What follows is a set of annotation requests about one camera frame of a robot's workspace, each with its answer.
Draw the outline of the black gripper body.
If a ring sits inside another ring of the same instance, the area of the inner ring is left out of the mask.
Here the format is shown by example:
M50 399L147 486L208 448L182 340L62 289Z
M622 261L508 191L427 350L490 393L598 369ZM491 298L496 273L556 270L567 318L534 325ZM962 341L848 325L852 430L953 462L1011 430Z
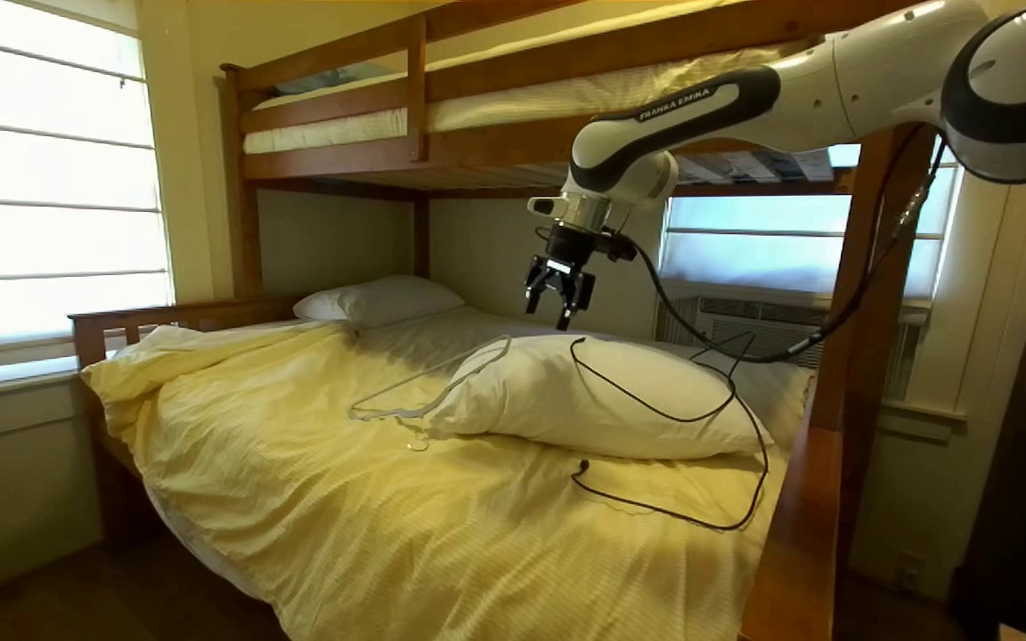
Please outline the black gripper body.
M550 228L546 230L546 253L538 261L550 261L550 289L561 297L579 284L589 273L589 261L595 253L607 253L611 261L636 261L639 249L626 235L601 228L595 235L569 230L569 228Z

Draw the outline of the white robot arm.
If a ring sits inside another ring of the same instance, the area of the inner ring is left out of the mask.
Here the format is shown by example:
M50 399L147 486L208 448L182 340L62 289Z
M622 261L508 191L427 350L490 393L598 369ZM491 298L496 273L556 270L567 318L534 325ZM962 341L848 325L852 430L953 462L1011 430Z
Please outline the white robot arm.
M589 258L631 258L607 216L664 205L686 144L794 154L895 125L933 125L975 177L1026 185L1026 7L992 19L974 0L922 0L784 61L589 121L569 144L565 188L528 198L550 230L524 305L538 309L551 289L556 328L567 328L592 303Z

